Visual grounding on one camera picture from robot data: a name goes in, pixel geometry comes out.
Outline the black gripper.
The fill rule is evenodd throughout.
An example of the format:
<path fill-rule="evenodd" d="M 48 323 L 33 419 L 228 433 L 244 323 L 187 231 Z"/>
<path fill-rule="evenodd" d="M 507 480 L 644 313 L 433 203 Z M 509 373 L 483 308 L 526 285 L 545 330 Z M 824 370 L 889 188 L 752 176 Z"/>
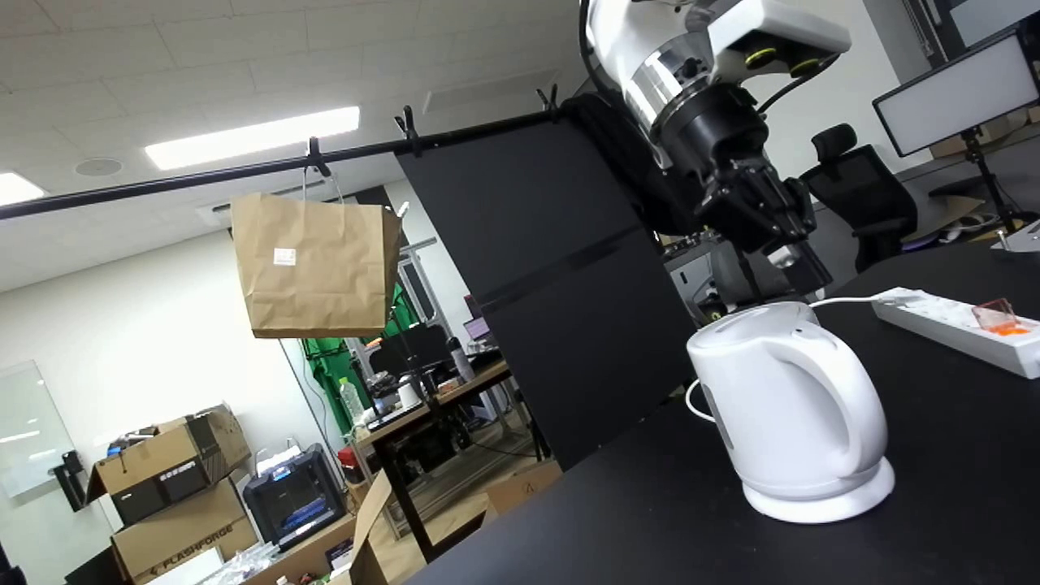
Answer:
<path fill-rule="evenodd" d="M 672 167 L 703 181 L 694 220 L 740 249 L 766 249 L 785 283 L 815 295 L 832 283 L 802 242 L 815 226 L 809 194 L 784 181 L 765 155 L 766 123 L 745 86 L 718 84 L 680 93 L 649 126 Z"/>

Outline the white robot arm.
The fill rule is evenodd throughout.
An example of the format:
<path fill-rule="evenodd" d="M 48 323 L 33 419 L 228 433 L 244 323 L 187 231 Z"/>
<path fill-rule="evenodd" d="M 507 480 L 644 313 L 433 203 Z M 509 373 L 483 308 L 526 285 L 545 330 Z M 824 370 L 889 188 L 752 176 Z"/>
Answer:
<path fill-rule="evenodd" d="M 809 188 L 766 159 L 769 100 L 745 81 L 785 74 L 799 86 L 852 49 L 849 28 L 794 0 L 583 0 L 583 42 L 659 165 L 703 186 L 694 220 L 797 292 L 824 289 Z"/>

